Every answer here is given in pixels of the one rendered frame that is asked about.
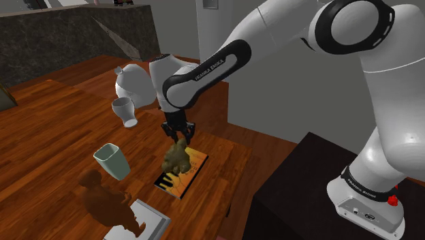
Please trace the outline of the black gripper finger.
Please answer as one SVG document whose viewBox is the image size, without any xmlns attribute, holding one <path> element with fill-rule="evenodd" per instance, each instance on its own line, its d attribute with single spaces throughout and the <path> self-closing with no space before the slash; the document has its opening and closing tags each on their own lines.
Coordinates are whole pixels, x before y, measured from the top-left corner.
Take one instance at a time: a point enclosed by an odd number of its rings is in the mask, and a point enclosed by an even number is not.
<svg viewBox="0 0 425 240">
<path fill-rule="evenodd" d="M 178 140 L 178 136 L 175 130 L 173 130 L 167 122 L 163 122 L 161 124 L 161 128 L 165 132 L 165 134 L 169 137 L 171 137 L 173 140 Z"/>
<path fill-rule="evenodd" d="M 195 123 L 187 122 L 187 125 L 183 130 L 183 135 L 185 136 L 185 140 L 188 145 L 190 144 L 194 134 L 195 134 Z"/>
</svg>

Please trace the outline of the olive brown lumpy figure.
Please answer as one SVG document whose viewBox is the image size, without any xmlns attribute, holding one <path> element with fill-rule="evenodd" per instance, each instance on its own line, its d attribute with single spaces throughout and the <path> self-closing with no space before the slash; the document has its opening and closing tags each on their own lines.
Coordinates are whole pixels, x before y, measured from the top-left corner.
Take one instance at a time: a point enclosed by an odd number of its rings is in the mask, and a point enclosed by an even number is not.
<svg viewBox="0 0 425 240">
<path fill-rule="evenodd" d="M 179 175 L 180 173 L 186 173 L 190 170 L 190 156 L 185 151 L 186 148 L 187 141 L 185 138 L 182 138 L 168 149 L 161 165 L 164 173 Z"/>
</svg>

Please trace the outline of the orange yellow book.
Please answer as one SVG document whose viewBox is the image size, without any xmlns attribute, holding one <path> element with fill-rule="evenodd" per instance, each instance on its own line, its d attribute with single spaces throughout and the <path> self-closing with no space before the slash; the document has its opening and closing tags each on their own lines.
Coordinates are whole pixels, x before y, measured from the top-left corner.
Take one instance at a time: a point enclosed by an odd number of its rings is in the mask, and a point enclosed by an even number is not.
<svg viewBox="0 0 425 240">
<path fill-rule="evenodd" d="M 154 182 L 157 188 L 173 195 L 179 200 L 183 198 L 208 159 L 207 154 L 190 147 L 187 147 L 185 151 L 190 156 L 190 170 L 186 173 L 180 173 L 179 175 L 175 175 L 172 172 L 162 173 Z"/>
</svg>

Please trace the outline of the white tilted vase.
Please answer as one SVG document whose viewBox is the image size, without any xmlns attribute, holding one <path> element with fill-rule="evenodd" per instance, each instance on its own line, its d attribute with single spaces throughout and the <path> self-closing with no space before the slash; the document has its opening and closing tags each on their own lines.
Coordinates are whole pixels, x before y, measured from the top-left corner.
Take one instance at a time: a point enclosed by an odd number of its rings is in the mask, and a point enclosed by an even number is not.
<svg viewBox="0 0 425 240">
<path fill-rule="evenodd" d="M 112 110 L 122 120 L 125 128 L 132 128 L 137 125 L 135 106 L 129 97 L 115 99 L 112 102 Z"/>
</svg>

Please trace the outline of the large white round teapot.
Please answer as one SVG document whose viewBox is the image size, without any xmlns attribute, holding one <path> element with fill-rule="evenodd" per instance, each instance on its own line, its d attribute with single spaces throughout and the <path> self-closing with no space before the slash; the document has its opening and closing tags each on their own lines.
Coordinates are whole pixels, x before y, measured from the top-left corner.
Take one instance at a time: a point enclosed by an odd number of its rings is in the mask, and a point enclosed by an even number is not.
<svg viewBox="0 0 425 240">
<path fill-rule="evenodd" d="M 153 82 L 148 73 L 137 64 L 116 67 L 115 91 L 119 98 L 127 97 L 132 100 L 135 108 L 152 104 L 156 97 Z"/>
</svg>

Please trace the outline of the pale green square cup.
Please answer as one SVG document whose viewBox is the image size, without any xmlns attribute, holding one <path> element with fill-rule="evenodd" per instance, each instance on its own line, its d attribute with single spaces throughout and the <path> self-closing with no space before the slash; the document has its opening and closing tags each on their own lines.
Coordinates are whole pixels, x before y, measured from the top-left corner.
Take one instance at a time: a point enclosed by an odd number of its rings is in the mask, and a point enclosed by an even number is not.
<svg viewBox="0 0 425 240">
<path fill-rule="evenodd" d="M 112 143 L 106 143 L 93 154 L 93 157 L 109 175 L 119 181 L 131 171 L 121 149 Z"/>
</svg>

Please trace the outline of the white grey flat book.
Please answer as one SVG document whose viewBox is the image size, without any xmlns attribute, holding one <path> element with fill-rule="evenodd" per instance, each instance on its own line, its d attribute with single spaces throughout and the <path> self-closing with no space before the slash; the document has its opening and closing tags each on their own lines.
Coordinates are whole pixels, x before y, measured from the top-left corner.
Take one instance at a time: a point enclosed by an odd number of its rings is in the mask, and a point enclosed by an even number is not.
<svg viewBox="0 0 425 240">
<path fill-rule="evenodd" d="M 139 237 L 135 237 L 132 232 L 125 230 L 122 226 L 114 226 L 103 240 L 160 240 L 171 219 L 140 199 L 132 203 L 130 208 L 135 213 L 139 225 L 146 224 L 144 232 Z"/>
</svg>

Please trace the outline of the brown human figure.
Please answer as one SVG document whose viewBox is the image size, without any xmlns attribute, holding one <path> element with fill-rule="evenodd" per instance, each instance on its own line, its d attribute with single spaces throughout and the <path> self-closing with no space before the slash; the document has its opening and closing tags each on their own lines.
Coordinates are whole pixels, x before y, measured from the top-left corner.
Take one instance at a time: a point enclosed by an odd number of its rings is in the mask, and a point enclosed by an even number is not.
<svg viewBox="0 0 425 240">
<path fill-rule="evenodd" d="M 78 176 L 78 184 L 84 187 L 81 199 L 84 208 L 100 224 L 113 227 L 121 225 L 125 230 L 139 237 L 146 224 L 136 221 L 136 216 L 129 206 L 132 195 L 128 192 L 111 190 L 101 184 L 101 173 L 95 169 L 87 169 Z"/>
</svg>

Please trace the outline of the wooden table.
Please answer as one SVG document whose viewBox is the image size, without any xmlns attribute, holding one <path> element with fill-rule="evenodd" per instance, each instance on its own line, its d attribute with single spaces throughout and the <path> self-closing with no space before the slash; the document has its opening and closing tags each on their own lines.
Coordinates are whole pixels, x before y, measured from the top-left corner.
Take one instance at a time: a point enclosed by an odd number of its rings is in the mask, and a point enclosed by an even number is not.
<svg viewBox="0 0 425 240">
<path fill-rule="evenodd" d="M 250 148 L 197 131 L 191 147 L 208 156 L 182 199 L 155 186 L 172 140 L 162 120 L 138 112 L 126 128 L 110 100 L 47 80 L 14 94 L 0 112 L 0 240 L 102 240 L 108 232 L 84 209 L 78 175 L 99 168 L 93 154 L 118 146 L 130 173 L 103 183 L 129 192 L 171 220 L 161 240 L 215 240 L 251 157 Z"/>
</svg>

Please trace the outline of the black robot stand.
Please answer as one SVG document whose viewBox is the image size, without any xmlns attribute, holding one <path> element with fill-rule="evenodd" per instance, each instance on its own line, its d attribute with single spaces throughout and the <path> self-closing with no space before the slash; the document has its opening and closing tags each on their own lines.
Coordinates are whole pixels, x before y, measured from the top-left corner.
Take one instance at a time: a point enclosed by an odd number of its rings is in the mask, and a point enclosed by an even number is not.
<svg viewBox="0 0 425 240">
<path fill-rule="evenodd" d="M 353 191 L 331 202 L 327 184 L 355 158 L 309 132 L 254 194 L 242 240 L 425 240 L 425 187 L 410 180 L 394 187 L 394 222 Z"/>
</svg>

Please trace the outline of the dark stone counter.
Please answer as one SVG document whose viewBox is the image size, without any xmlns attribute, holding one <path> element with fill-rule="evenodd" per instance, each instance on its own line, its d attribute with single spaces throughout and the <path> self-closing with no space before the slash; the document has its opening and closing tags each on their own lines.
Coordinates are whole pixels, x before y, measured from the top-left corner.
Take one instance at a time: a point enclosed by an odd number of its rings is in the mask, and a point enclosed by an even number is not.
<svg viewBox="0 0 425 240">
<path fill-rule="evenodd" d="M 12 87 L 100 55 L 160 53 L 149 5 L 84 4 L 0 14 L 0 83 Z"/>
</svg>

